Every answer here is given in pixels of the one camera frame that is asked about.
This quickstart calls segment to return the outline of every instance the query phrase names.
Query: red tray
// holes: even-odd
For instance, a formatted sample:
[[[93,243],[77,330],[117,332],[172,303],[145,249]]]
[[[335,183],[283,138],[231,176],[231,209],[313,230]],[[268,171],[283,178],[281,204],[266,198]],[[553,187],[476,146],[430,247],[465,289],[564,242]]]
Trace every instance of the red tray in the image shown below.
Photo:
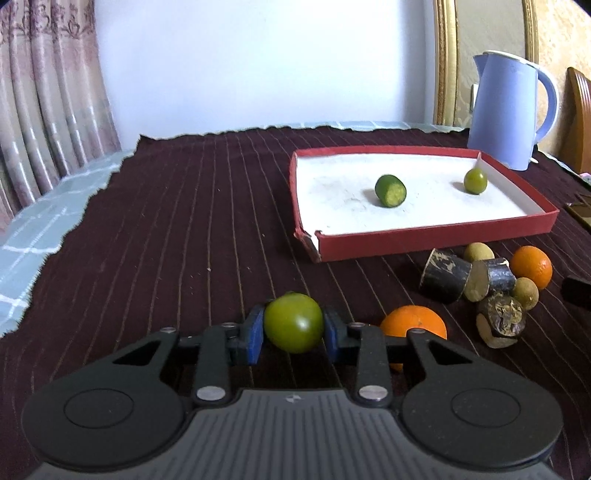
[[[478,155],[389,145],[298,150],[290,164],[295,237],[314,262],[327,262],[550,232],[558,209],[516,172]],[[481,195],[463,190],[475,164],[489,179]],[[374,193],[387,173],[408,192],[392,209]]]

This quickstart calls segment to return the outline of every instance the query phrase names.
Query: white wall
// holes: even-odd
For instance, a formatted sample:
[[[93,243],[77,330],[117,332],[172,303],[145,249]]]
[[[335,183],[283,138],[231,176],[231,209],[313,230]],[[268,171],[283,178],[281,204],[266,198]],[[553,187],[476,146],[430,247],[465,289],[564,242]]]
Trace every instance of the white wall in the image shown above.
[[[100,0],[100,62],[122,145],[140,133],[302,121],[430,123],[429,2]]]

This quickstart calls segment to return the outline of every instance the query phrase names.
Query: blue electric kettle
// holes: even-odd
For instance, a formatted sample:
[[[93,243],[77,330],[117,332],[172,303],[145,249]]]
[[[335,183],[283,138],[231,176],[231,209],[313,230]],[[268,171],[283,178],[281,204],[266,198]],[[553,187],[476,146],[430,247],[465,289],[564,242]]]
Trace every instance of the blue electric kettle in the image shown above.
[[[474,62],[480,84],[468,148],[488,153],[512,170],[527,170],[534,145],[556,123],[556,84],[542,67],[510,53],[488,50]],[[548,114],[536,131],[538,80],[548,92]]]

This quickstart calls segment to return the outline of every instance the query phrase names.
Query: gold picture frame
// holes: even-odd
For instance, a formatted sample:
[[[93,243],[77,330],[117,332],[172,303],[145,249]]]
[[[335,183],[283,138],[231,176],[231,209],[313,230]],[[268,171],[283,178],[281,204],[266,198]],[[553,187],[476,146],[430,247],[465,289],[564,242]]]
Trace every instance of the gold picture frame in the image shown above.
[[[535,13],[535,0],[522,0],[525,24],[525,59],[539,63],[538,17]]]
[[[436,125],[453,125],[456,113],[458,42],[456,0],[433,0],[435,7]]]
[[[435,9],[435,108],[436,125],[453,125],[456,112],[459,43],[456,0],[433,0]],[[538,63],[538,20],[535,0],[522,0],[525,25],[525,58]]]

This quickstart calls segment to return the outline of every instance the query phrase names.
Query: lime slice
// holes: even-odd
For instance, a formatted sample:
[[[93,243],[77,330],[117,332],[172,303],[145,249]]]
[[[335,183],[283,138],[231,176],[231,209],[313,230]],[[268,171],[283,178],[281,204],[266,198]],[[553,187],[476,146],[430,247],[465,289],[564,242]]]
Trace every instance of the lime slice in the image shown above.
[[[397,207],[406,199],[406,187],[394,175],[382,175],[375,184],[375,194],[385,207]]]

